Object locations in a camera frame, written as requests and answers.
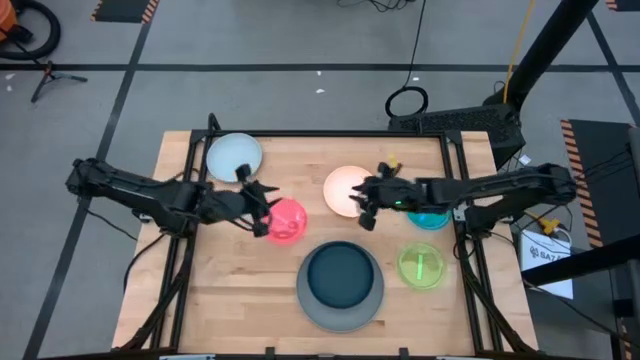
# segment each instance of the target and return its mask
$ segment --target wooden tabletop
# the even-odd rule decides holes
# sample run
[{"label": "wooden tabletop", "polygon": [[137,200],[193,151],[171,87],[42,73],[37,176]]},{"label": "wooden tabletop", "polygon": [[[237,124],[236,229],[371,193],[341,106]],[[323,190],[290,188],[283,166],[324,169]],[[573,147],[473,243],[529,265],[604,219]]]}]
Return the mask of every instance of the wooden tabletop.
[{"label": "wooden tabletop", "polygon": [[[166,132],[154,172],[167,179],[184,167],[189,132]],[[495,173],[486,133],[463,133],[471,177]],[[472,355],[473,345],[460,267],[452,255],[451,224],[437,232],[420,230],[406,214],[380,211],[375,231],[360,228],[357,219],[333,213],[325,204],[322,185],[343,165],[376,172],[378,162],[394,154],[403,164],[400,176],[444,177],[439,141],[427,138],[258,138],[263,163],[260,182],[278,186],[268,194],[299,201],[309,215],[302,241],[290,247],[228,223],[200,226],[180,341],[180,352],[261,354],[274,346],[278,354],[394,355],[407,347],[412,355]],[[196,156],[199,164],[202,149]],[[216,183],[217,189],[230,188]],[[497,233],[510,238],[506,225]],[[155,225],[143,225],[137,250],[158,235]],[[302,312],[295,295],[298,268],[312,249],[333,240],[363,246],[378,261],[385,280],[385,298],[374,321],[364,328],[334,334],[316,327]],[[395,260],[413,242],[437,248],[447,270],[440,285],[418,292],[397,275]],[[125,343],[144,322],[156,302],[169,240],[152,248],[131,271],[113,345]],[[537,347],[529,307],[513,247],[504,239],[484,240],[495,303],[529,345]],[[486,313],[478,302],[485,348],[491,343]],[[162,344],[168,344],[173,307],[167,311]]]}]

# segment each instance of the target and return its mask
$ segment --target gray floor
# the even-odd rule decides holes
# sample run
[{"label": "gray floor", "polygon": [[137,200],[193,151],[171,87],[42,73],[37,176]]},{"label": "gray floor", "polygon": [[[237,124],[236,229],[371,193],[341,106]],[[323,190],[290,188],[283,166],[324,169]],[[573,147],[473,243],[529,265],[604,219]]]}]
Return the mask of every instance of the gray floor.
[{"label": "gray floor", "polygon": [[[64,35],[51,58],[62,64],[126,64],[141,25],[89,21],[94,2],[45,0]],[[416,57],[423,64],[507,64],[527,7],[513,0],[429,0]],[[555,8],[539,0],[523,51]],[[147,64],[406,63],[414,41],[418,4],[377,13],[367,4],[346,9],[333,0],[162,0],[146,41]],[[640,64],[640,14],[595,16],[620,64]],[[43,29],[37,16],[24,25]],[[556,64],[606,65],[587,24]],[[122,72],[81,73],[86,84],[60,82],[29,103],[36,72],[0,72],[0,356],[21,358],[51,281],[76,203],[63,184],[75,158],[95,155],[120,88]],[[213,111],[226,129],[384,129],[386,97],[405,72],[143,72],[135,73],[107,160],[149,175],[162,133],[205,126]],[[498,72],[416,72],[429,91],[430,110],[479,104]],[[640,96],[640,74],[624,74]],[[398,112],[415,99],[396,104]],[[632,123],[611,73],[547,73],[522,110],[524,152],[534,164],[567,164],[559,120]],[[131,232],[129,212],[106,201],[92,208]],[[587,248],[577,206],[574,245]],[[564,211],[554,214],[568,220]],[[46,333],[40,356],[106,351],[122,300],[122,276],[134,244],[89,218]],[[594,287],[593,296],[600,292]],[[532,307],[536,305],[531,296]],[[608,338],[571,324],[534,316],[543,350],[608,358]]]}]

